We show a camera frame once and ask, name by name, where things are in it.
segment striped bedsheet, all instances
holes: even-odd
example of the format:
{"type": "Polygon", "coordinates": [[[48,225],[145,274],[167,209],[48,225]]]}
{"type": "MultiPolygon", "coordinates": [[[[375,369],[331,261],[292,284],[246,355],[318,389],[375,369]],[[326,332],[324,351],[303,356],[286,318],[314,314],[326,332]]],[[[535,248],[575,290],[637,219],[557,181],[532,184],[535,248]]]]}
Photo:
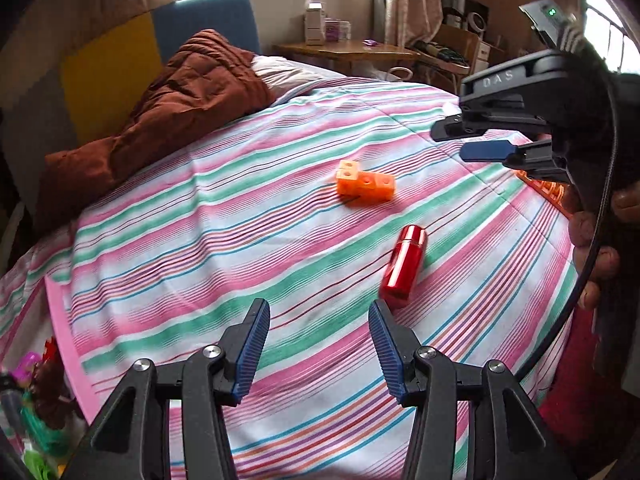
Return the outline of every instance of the striped bedsheet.
{"type": "MultiPolygon", "coordinates": [[[[421,224],[430,241],[398,319],[457,361],[499,358],[515,370],[575,280],[566,219],[551,204],[499,164],[460,161],[463,141],[431,140],[456,104],[418,84],[316,82],[146,168],[1,280],[0,351],[25,309],[45,301],[28,303],[48,274],[105,400],[135,359],[185,359],[266,298],[254,385],[225,410],[240,478],[398,478],[414,412],[386,391],[367,309],[401,227],[421,224]],[[343,158],[394,174],[395,199],[337,196],[343,158]]],[[[526,379],[533,398],[567,331],[526,379]]],[[[461,404],[457,477],[467,426],[461,404]]],[[[179,402],[170,433],[172,476],[183,478],[179,402]]]]}

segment brown blanket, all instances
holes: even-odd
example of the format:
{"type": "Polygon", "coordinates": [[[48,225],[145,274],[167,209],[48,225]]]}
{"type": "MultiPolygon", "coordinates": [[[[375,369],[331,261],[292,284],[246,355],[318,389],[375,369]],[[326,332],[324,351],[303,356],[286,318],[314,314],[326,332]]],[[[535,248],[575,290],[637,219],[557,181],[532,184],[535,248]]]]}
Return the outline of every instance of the brown blanket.
{"type": "Polygon", "coordinates": [[[46,156],[36,229],[61,226],[145,166],[271,105],[271,91],[251,69],[254,55],[214,30],[193,36],[151,83],[120,134],[46,156]]]}

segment human hand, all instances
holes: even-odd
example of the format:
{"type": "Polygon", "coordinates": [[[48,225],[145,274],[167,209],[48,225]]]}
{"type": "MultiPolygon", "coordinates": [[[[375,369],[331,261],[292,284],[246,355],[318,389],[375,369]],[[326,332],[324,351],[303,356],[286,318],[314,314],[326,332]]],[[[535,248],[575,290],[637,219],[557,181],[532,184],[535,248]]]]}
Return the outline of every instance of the human hand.
{"type": "MultiPolygon", "coordinates": [[[[569,220],[569,238],[574,244],[574,264],[578,272],[582,271],[589,253],[589,245],[593,238],[596,215],[582,211],[580,199],[573,187],[569,187],[562,197],[562,207],[573,217],[569,220]]],[[[640,225],[640,181],[632,186],[619,190],[611,198],[613,213],[621,222],[640,225]]],[[[600,300],[602,280],[613,278],[620,267],[620,255],[612,247],[601,247],[596,263],[593,266],[590,280],[584,287],[578,304],[587,310],[593,310],[600,300]]]]}

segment red bottle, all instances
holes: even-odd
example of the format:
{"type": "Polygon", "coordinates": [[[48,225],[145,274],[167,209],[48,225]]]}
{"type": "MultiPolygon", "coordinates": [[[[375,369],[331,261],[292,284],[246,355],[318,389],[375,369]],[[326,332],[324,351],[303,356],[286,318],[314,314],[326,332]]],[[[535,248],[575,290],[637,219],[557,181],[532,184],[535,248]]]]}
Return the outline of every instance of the red bottle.
{"type": "Polygon", "coordinates": [[[378,296],[386,301],[391,311],[409,303],[415,279],[422,269],[427,239],[427,231],[417,225],[405,225],[400,231],[378,290],[378,296]]]}

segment metal bolt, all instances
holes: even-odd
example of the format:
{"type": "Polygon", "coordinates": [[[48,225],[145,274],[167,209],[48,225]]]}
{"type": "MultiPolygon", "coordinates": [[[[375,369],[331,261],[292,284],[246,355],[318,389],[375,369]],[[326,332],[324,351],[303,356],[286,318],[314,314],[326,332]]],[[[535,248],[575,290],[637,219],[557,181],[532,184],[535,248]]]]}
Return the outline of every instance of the metal bolt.
{"type": "Polygon", "coordinates": [[[149,370],[151,366],[151,361],[149,359],[138,359],[135,363],[133,363],[133,369],[137,372],[145,372],[149,370]]]}
{"type": "Polygon", "coordinates": [[[205,355],[205,357],[213,359],[214,357],[218,357],[220,354],[222,354],[222,348],[220,348],[218,345],[209,345],[205,346],[202,349],[202,353],[205,355]]]}
{"type": "Polygon", "coordinates": [[[501,363],[497,360],[489,361],[489,370],[491,370],[494,374],[501,374],[505,370],[504,363],[501,363]]]}
{"type": "Polygon", "coordinates": [[[422,359],[433,359],[438,355],[438,351],[431,346],[421,346],[418,348],[418,355],[422,359]]]}

